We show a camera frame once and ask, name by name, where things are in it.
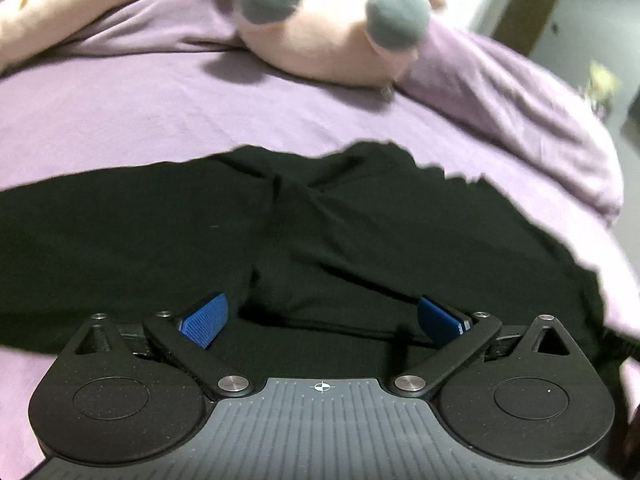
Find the black long-sleeve shirt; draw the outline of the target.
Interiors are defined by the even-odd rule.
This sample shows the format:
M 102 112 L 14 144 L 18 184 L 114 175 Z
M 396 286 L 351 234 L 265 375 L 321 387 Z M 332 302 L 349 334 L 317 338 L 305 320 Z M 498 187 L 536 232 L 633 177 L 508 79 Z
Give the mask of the black long-sleeve shirt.
M 56 353 L 89 315 L 137 323 L 221 292 L 212 353 L 255 380 L 392 376 L 430 353 L 422 297 L 557 316 L 604 379 L 623 361 L 596 276 L 489 182 L 393 144 L 320 159 L 246 146 L 1 195 L 1 341 Z

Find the purple duvet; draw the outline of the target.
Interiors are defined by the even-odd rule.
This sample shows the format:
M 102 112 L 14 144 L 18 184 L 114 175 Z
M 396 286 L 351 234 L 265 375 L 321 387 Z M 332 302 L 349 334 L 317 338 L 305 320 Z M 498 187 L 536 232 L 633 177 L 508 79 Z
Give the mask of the purple duvet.
M 398 87 L 521 159 L 614 224 L 624 178 L 608 129 L 576 90 L 475 32 L 432 22 Z

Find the purple bed sheet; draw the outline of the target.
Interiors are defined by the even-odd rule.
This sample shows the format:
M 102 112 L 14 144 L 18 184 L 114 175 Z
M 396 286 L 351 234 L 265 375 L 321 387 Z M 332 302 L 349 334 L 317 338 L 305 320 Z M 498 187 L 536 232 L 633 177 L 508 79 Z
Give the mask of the purple bed sheet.
M 236 39 L 230 0 L 139 0 L 1 81 L 4 188 L 108 167 L 182 162 L 244 144 L 321 156 L 394 142 L 422 165 L 488 177 L 599 275 L 608 325 L 639 330 L 636 274 L 591 207 L 399 89 L 310 84 Z

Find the paper flower bouquet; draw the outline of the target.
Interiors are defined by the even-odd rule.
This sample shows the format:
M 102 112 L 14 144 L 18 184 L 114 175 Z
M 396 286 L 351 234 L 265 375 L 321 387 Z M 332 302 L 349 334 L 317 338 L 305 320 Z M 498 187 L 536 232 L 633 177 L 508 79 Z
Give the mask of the paper flower bouquet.
M 588 81 L 580 90 L 580 95 L 593 114 L 604 122 L 611 114 L 613 98 L 620 91 L 621 86 L 620 78 L 606 66 L 597 61 L 591 61 Z

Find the pink plush toy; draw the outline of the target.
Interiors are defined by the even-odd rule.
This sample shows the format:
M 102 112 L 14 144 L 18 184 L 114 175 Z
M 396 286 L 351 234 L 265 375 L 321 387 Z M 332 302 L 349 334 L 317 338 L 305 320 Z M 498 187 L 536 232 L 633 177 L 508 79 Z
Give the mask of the pink plush toy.
M 1 66 L 47 50 L 134 0 L 3 0 Z M 282 72 L 351 87 L 392 84 L 446 0 L 232 0 L 244 44 Z

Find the dark wooden door frame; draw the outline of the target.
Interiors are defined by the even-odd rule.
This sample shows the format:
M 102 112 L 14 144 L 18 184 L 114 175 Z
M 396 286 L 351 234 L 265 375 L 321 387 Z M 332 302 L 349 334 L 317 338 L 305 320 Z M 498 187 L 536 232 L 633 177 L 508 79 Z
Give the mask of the dark wooden door frame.
M 544 31 L 556 0 L 509 0 L 491 38 L 529 56 Z

